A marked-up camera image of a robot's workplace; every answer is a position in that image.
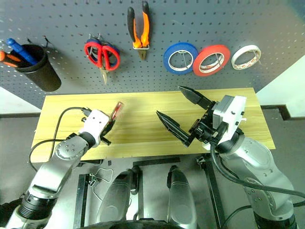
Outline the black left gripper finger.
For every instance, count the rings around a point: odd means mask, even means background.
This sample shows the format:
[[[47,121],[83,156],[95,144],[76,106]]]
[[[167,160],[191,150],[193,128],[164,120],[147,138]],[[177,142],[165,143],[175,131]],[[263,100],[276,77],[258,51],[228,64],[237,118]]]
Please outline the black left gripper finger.
[[[115,124],[115,120],[110,120],[107,125],[105,126],[105,128],[103,129],[103,136],[105,136],[106,134],[108,134],[112,127],[114,126]]]

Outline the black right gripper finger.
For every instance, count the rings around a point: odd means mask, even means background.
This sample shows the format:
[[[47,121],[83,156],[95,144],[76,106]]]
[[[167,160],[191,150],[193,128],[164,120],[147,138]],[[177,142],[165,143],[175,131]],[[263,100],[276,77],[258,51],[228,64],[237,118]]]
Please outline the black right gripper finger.
[[[183,131],[175,120],[160,111],[156,111],[156,114],[166,129],[177,137],[185,147],[188,147],[191,144],[191,136]]]
[[[192,88],[186,86],[178,86],[178,88],[186,99],[188,99],[193,104],[199,105],[205,110],[208,110],[211,106],[214,105],[213,101],[209,100],[207,97]]]

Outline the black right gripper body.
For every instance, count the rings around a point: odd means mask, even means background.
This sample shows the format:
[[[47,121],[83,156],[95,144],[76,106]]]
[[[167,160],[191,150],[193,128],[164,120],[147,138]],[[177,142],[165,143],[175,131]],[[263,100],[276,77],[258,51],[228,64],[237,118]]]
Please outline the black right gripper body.
[[[221,122],[217,128],[213,127],[213,107],[217,102],[213,101],[201,119],[197,119],[189,132],[203,143],[211,143],[217,146],[225,133],[225,122]]]

